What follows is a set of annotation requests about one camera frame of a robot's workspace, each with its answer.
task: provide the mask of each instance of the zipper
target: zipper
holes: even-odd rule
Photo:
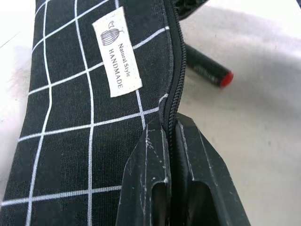
[[[167,119],[164,123],[164,129],[166,131],[168,149],[170,158],[172,161],[172,152],[174,148],[174,127],[176,123],[176,113],[179,108],[183,86],[184,76],[186,68],[186,51],[183,35],[180,27],[179,16],[176,11],[176,7],[172,0],[165,0],[166,13],[168,23],[170,26],[170,35],[172,46],[174,50],[174,78],[170,88],[168,98],[166,100],[166,107],[164,118]]]

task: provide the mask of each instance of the marker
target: marker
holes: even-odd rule
[[[187,44],[185,44],[185,47],[186,64],[189,68],[218,87],[223,88],[231,83],[233,73],[229,69],[200,53],[195,48]]]

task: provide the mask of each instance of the grid pattern fabric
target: grid pattern fabric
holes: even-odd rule
[[[143,87],[110,88],[92,23],[123,6]],[[124,166],[165,106],[163,0],[37,0],[31,83],[0,225],[114,225]]]

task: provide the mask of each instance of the fabric label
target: fabric label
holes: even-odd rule
[[[93,24],[111,91],[118,97],[142,87],[123,7]]]

